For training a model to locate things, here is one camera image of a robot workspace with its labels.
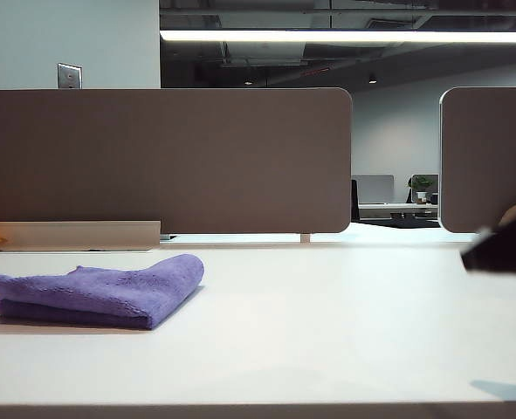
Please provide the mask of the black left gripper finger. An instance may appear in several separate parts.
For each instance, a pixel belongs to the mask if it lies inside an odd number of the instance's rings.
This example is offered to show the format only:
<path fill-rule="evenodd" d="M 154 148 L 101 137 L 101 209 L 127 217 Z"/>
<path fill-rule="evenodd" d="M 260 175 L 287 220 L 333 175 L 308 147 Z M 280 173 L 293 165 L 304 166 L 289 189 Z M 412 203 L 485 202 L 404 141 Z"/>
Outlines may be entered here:
<path fill-rule="evenodd" d="M 460 253 L 467 271 L 516 273 L 516 218 Z"/>

